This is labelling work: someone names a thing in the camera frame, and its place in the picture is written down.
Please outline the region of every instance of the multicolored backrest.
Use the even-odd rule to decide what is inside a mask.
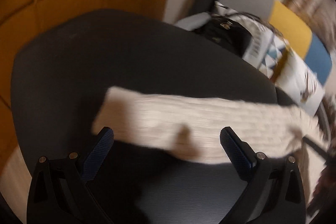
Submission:
[[[239,12],[248,12],[276,27],[289,41],[293,50],[317,74],[324,85],[332,67],[330,54],[319,38],[291,10],[278,0],[218,0]]]

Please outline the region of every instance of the black table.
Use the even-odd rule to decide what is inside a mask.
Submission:
[[[289,105],[255,68],[177,27],[97,10],[49,30],[17,54],[11,106],[22,155],[81,153],[111,86],[145,94]],[[245,187],[231,164],[178,160],[115,141],[89,187],[116,223],[218,223]]]

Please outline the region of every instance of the silver screw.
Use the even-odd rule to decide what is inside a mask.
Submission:
[[[295,163],[295,158],[292,157],[292,156],[288,157],[288,160],[289,160],[289,162],[291,162],[291,163]]]
[[[69,155],[69,158],[72,159],[72,160],[75,159],[75,158],[77,158],[77,157],[78,157],[78,154],[76,152],[72,152]]]
[[[47,160],[47,158],[45,156],[42,156],[39,158],[39,163],[43,163]]]
[[[263,160],[263,159],[266,158],[266,155],[265,155],[263,152],[258,152],[258,153],[257,153],[257,158]]]

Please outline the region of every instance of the blue gripper pad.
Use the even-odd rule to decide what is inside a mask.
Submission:
[[[239,177],[249,182],[253,176],[252,169],[256,165],[253,149],[246,142],[242,142],[231,127],[225,127],[221,130],[220,144]]]
[[[113,145],[114,135],[111,128],[104,127],[97,137],[99,140],[82,164],[81,178],[84,182],[95,178],[99,168]]]

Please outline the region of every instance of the white pillow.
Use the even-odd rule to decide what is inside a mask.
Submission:
[[[325,93],[316,75],[293,50],[288,52],[287,62],[275,85],[311,116],[315,115]]]

